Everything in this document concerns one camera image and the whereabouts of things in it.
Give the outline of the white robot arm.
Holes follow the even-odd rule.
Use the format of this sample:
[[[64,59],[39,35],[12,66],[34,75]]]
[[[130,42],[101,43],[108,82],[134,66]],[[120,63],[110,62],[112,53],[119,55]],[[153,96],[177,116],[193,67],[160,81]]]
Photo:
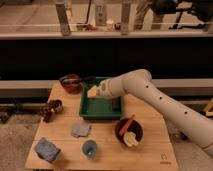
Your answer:
[[[107,78],[87,91],[89,98],[114,99],[130,94],[154,107],[213,158],[213,121],[164,94],[146,69]]]

